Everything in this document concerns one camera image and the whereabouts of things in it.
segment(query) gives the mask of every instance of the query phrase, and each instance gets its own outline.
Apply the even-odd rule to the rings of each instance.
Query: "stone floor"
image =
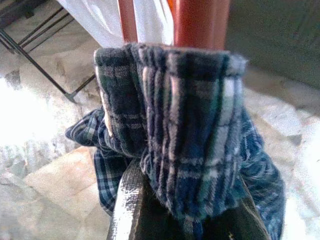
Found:
[[[49,1],[6,31],[18,41],[58,7]],[[98,47],[73,21],[31,56],[71,92],[93,73]],[[64,136],[101,104],[96,82],[73,104],[23,57],[0,46],[0,59],[0,240],[106,239],[109,217],[99,206],[94,149]],[[320,91],[254,66],[244,83],[245,105],[286,184],[282,239],[318,240]]]

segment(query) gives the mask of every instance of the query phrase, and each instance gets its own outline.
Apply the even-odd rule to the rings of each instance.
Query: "metal stand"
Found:
[[[40,37],[42,34],[47,32],[49,29],[51,29],[53,26],[55,26],[57,23],[59,23],[61,20],[65,19],[67,16],[69,16],[69,13],[66,13],[62,17],[60,17],[58,20],[54,21],[52,24],[50,24],[48,27],[40,31],[35,36],[34,35],[41,27],[43,27],[46,23],[48,23],[51,19],[53,19],[59,12],[63,10],[63,7],[61,7],[59,10],[57,10],[55,13],[53,13],[51,16],[49,16],[46,20],[44,20],[40,25],[38,25],[33,31],[31,31],[27,36],[25,36],[19,43],[15,42],[3,29],[0,29],[0,44],[4,45],[4,47],[14,54],[14,52],[17,52],[18,54],[22,54],[26,59],[28,59],[62,94],[71,102],[76,103],[74,96],[80,92],[88,83],[90,83],[94,78],[95,75],[92,75],[89,77],[84,83],[82,83],[75,91],[72,93],[68,93],[65,91],[28,53],[30,53],[32,50],[34,50],[36,47],[38,47],[40,44],[42,44],[44,41],[46,41],[48,38],[53,36],[55,33],[60,31],[62,28],[64,28],[66,25],[71,23],[74,19],[71,19],[67,23],[65,23],[63,26],[58,28],[56,31],[54,31],[49,37],[42,40],[38,45],[33,47],[29,52],[26,52],[24,50],[24,47],[30,44],[33,40]]]

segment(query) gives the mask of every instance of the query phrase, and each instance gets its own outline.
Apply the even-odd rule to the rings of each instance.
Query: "blue plaid cloth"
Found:
[[[237,207],[247,185],[273,240],[284,214],[283,182],[263,151],[242,102],[245,60],[228,52],[128,44],[99,49],[96,75],[103,108],[66,136],[96,146],[101,205],[112,212],[133,158],[187,238],[202,223]]]

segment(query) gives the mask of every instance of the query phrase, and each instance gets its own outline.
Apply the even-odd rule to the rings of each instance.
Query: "white cloth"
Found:
[[[104,48],[123,42],[117,0],[58,0]],[[174,23],[166,0],[133,0],[138,42],[173,43]]]

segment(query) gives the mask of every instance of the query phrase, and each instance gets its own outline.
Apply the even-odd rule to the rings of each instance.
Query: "plaid fabric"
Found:
[[[89,114],[93,119],[85,117],[67,137],[98,148],[101,204],[112,211],[117,182],[128,162],[140,158],[158,200],[187,238],[201,239],[205,218],[236,207],[245,196],[242,175],[278,239],[283,183],[243,107],[245,62],[228,52],[145,44],[97,50],[104,111]]]

